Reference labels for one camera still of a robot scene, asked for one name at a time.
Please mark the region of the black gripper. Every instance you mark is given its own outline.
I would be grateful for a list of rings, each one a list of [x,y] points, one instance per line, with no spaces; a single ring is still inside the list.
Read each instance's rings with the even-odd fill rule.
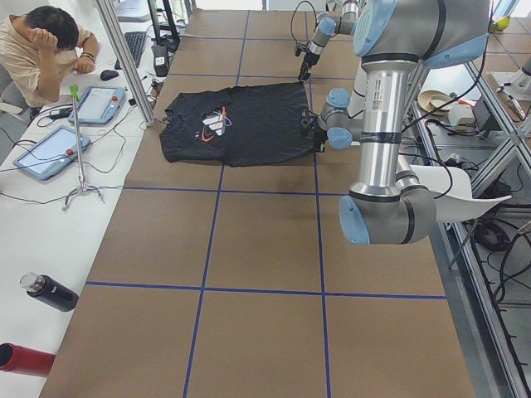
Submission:
[[[302,53],[304,53],[304,59],[300,66],[298,80],[308,80],[311,76],[311,68],[317,64],[320,58],[320,46],[314,41],[308,41],[305,44],[297,42],[295,55],[300,56]]]
[[[326,131],[319,126],[319,115],[304,109],[300,117],[300,134],[305,138],[312,138],[314,142],[313,151],[324,153],[325,144],[328,141]]]

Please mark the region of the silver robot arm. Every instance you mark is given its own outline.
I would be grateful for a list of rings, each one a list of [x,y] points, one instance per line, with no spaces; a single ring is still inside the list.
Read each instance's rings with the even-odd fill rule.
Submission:
[[[339,203],[347,240],[357,245],[410,244],[436,223],[436,197],[400,153],[408,82],[417,68],[439,69],[480,57],[487,45],[487,1],[345,1],[339,16],[319,17],[298,49],[307,80],[329,39],[353,38],[365,91],[331,90],[318,125],[330,145],[360,144],[355,182]]]
[[[306,43],[295,43],[295,55],[304,53],[301,62],[299,81],[306,81],[311,76],[329,40],[337,35],[354,36],[358,17],[362,11],[364,1],[327,1],[327,12],[316,18],[313,37]]]

